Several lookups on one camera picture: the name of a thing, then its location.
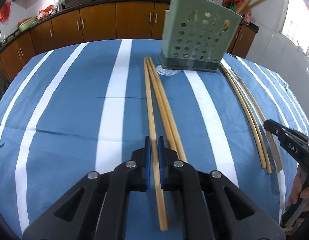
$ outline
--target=blue tablecloth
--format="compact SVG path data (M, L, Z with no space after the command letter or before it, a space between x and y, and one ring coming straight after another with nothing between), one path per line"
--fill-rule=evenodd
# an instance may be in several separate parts
M19 236L89 171L112 171L144 146L143 58L158 65L160 43L111 40L56 49L32 58L11 83L0 102L0 212ZM246 83L267 119L309 134L307 117L277 73L229 54L222 62ZM250 126L223 74L160 78L188 162L199 171L220 170L279 221L297 164L277 141L283 171L276 172L272 158L272 175L261 169ZM157 135L164 135L156 103L154 111ZM147 193L131 193L126 239L181 239L169 193L169 230L159 230L151 184Z

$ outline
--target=holes in utensil holder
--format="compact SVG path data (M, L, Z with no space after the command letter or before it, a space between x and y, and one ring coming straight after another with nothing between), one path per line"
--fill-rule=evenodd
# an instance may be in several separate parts
M198 19L198 10L192 9L191 13L188 15L188 22L193 23Z

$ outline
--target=utensil holder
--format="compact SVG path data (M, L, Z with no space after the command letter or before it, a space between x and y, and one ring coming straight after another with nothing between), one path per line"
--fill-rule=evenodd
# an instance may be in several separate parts
M171 0L159 56L162 67L216 72L241 19L207 0Z

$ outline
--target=kitchen counter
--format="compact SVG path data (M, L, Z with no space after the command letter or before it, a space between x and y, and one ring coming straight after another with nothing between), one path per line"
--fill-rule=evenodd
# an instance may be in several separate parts
M23 34L25 34L28 30L36 27L37 25L45 22L45 21L48 21L54 17L57 17L59 15L62 15L62 14L65 14L65 13L68 13L68 12L71 12L71 11L74 11L74 10L77 10L77 9L81 9L81 8L84 8L84 7L89 7L89 6L93 6L93 5L98 5L98 4L104 4L104 3L110 3L110 2L125 2L125 1L148 1L148 2L159 2L159 3L170 3L170 0L97 0L97 1L91 1L91 2L87 2L87 3L82 3L82 4L79 4L79 5L75 5L75 6L72 6L72 7L69 7L67 9L63 9L62 11L59 11L55 14L52 14L42 20L38 20L36 21L31 27L29 27L27 30L25 30L24 32L22 32L21 34L19 34L18 36L14 37L11 41L5 43L3 45L2 48L0 48L0 53L2 51L5 50L6 47L8 47L11 43L13 43L17 38L21 37ZM246 27L248 27L249 29L251 29L253 32L255 33L258 33L259 31L259 27L253 23L250 23L250 25L246 25L245 23L240 23L241 25L244 25Z

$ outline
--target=red plastic bag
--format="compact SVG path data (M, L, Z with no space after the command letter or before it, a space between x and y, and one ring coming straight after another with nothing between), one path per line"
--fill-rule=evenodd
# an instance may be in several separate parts
M9 20L11 2L5 2L0 10L0 22L5 23Z

